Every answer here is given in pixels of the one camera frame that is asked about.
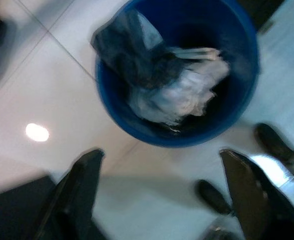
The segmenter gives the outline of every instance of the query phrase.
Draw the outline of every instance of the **trash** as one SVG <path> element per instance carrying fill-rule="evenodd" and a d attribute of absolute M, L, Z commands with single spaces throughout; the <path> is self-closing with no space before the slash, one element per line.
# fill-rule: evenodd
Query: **trash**
<path fill-rule="evenodd" d="M 229 74 L 219 50 L 167 47 L 136 10 L 121 13 L 94 33 L 91 44 L 129 85 L 132 111 L 154 123 L 178 126 L 188 115 L 204 115 L 215 97 L 211 89 Z"/>

